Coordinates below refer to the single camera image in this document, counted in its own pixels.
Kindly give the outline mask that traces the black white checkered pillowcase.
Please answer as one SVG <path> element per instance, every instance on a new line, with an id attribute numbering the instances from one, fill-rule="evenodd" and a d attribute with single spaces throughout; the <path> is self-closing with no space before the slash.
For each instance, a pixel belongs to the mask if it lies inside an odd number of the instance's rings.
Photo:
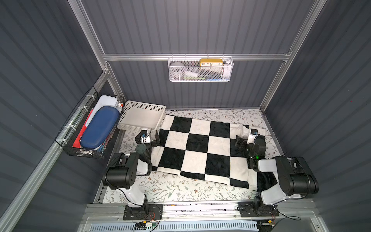
<path id="1" fill-rule="evenodd" d="M 166 115 L 158 132 L 161 145 L 152 150 L 153 170 L 167 174 L 249 189 L 266 190 L 274 176 L 259 174 L 235 146 L 249 125 Z"/>

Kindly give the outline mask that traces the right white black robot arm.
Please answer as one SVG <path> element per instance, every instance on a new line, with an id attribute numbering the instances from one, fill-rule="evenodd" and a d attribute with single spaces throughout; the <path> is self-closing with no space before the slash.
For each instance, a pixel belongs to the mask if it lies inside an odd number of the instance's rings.
<path id="1" fill-rule="evenodd" d="M 273 207 L 286 200 L 300 200 L 318 193 L 319 184 L 303 157 L 284 155 L 265 158 L 265 135 L 252 129 L 248 136 L 235 136 L 236 147 L 247 158 L 248 166 L 259 174 L 274 176 L 276 184 L 266 190 L 259 190 L 252 207 L 258 210 L 264 206 Z"/>

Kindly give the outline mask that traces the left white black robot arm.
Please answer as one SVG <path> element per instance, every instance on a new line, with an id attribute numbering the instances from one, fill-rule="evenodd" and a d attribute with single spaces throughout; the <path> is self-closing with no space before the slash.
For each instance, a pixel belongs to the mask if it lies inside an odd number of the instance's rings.
<path id="1" fill-rule="evenodd" d="M 102 178 L 104 186 L 118 190 L 128 201 L 128 207 L 144 211 L 148 200 L 135 183 L 136 177 L 152 172 L 152 148 L 160 145 L 156 130 L 142 130 L 135 137 L 137 146 L 130 154 L 115 153 Z"/>

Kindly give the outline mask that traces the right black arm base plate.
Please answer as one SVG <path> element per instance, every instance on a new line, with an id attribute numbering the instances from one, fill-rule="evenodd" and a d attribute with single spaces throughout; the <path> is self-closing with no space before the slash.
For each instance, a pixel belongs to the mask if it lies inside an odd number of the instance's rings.
<path id="1" fill-rule="evenodd" d="M 279 212 L 273 206 L 256 206 L 254 202 L 239 202 L 237 211 L 241 217 L 271 217 L 275 218 L 279 216 Z"/>

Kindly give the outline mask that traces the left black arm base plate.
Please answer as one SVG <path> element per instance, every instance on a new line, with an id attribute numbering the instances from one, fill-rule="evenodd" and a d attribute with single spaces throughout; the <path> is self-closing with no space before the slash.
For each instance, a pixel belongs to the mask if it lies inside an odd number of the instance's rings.
<path id="1" fill-rule="evenodd" d="M 125 207 L 123 220 L 161 220 L 163 204 L 146 204 L 140 207 Z"/>

